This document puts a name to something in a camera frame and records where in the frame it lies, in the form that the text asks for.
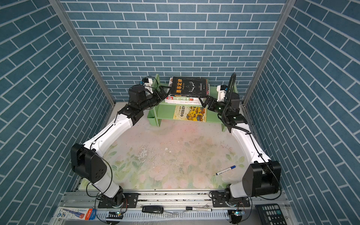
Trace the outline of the yellow cartoon history book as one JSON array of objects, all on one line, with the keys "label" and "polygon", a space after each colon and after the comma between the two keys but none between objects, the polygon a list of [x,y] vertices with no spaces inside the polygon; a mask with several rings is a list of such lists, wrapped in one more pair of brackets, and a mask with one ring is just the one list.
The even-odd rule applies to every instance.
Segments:
[{"label": "yellow cartoon history book", "polygon": [[173,114],[174,120],[206,122],[206,108],[201,106],[176,106]]}]

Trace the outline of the white La Dame book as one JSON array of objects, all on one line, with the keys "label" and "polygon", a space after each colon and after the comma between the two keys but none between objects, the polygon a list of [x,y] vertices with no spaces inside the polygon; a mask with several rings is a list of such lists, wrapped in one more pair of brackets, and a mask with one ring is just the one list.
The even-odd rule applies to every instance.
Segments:
[{"label": "white La Dame book", "polygon": [[168,104],[177,104],[177,105],[194,105],[200,106],[201,102],[199,99],[190,98],[189,100],[177,100],[177,99],[165,99],[165,102]]}]

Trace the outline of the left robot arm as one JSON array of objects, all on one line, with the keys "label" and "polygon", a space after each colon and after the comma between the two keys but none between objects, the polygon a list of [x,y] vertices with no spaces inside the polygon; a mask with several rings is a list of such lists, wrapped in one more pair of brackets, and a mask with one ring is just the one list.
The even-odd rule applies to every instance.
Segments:
[{"label": "left robot arm", "polygon": [[129,89],[128,103],[117,112],[117,115],[104,129],[83,144],[75,143],[70,150],[73,172],[90,183],[107,198],[122,198],[120,186],[113,181],[113,172],[104,155],[109,147],[128,129],[134,126],[144,115],[144,111],[157,106],[168,93],[164,86],[146,89],[144,85],[134,85]]}]

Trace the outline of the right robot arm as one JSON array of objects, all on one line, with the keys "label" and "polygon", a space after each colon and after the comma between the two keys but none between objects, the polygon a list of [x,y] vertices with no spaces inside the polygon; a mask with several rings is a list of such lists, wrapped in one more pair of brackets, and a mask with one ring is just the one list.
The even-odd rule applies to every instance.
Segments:
[{"label": "right robot arm", "polygon": [[265,195],[276,193],[281,195],[281,165],[278,161],[271,160],[254,138],[247,120],[240,112],[238,94],[226,94],[221,101],[208,96],[200,102],[202,107],[217,113],[220,121],[244,151],[248,162],[248,168],[241,181],[230,184],[225,189],[227,199],[264,198]]}]

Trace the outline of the blue white marker pen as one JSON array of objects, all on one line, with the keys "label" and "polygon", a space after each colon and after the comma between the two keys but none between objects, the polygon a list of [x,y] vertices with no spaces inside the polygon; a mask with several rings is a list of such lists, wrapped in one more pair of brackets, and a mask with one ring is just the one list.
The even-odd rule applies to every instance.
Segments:
[{"label": "blue white marker pen", "polygon": [[228,168],[226,168],[226,169],[224,169],[224,170],[221,170],[221,171],[219,171],[219,172],[216,172],[216,175],[224,174],[225,172],[228,172],[228,171],[233,170],[233,169],[235,169],[235,168],[236,168],[236,166],[228,167]]}]

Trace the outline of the black remote device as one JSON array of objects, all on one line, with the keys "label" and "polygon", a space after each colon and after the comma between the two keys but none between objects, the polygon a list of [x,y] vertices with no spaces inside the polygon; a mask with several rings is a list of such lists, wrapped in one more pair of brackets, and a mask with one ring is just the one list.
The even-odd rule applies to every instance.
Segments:
[{"label": "black remote device", "polygon": [[164,208],[162,206],[143,206],[142,207],[142,212],[143,213],[151,213],[151,214],[163,214],[164,213]]}]

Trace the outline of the black calculator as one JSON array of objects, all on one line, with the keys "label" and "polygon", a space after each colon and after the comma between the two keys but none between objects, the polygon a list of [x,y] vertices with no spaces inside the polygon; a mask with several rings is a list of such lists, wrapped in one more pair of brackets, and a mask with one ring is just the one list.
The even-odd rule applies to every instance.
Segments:
[{"label": "black calculator", "polygon": [[261,225],[287,225],[286,218],[278,204],[256,205],[255,209]]}]

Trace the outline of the red blue pen package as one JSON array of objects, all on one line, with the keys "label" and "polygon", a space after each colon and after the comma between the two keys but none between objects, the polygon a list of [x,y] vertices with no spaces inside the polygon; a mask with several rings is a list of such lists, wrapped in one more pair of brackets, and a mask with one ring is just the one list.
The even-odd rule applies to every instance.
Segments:
[{"label": "red blue pen package", "polygon": [[96,218],[96,210],[92,208],[59,207],[53,218],[90,221]]}]

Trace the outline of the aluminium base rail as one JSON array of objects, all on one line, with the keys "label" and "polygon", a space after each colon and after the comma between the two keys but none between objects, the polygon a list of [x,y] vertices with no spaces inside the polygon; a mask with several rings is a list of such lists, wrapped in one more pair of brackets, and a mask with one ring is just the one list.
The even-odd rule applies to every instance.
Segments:
[{"label": "aluminium base rail", "polygon": [[[285,194],[268,195],[266,198],[242,197],[234,202],[227,202],[225,194],[210,190],[127,190],[124,193],[124,204],[119,208],[110,206],[103,198],[91,198],[85,192],[67,192],[59,207],[92,208],[97,212],[96,218],[90,221],[56,219],[52,225],[143,225],[143,224],[225,224],[225,225],[261,225],[256,205],[279,205],[286,218],[287,225],[297,224],[295,214]],[[142,207],[148,205],[162,206],[163,214],[143,213]],[[212,211],[187,211],[186,207],[211,208]]]}]

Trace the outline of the black marker on rail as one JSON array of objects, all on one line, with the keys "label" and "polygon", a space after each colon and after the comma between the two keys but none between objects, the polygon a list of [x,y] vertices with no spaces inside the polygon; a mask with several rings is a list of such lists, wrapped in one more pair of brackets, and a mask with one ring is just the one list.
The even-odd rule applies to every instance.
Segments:
[{"label": "black marker on rail", "polygon": [[200,207],[186,207],[187,211],[199,211],[199,212],[211,212],[211,208],[200,208]]}]

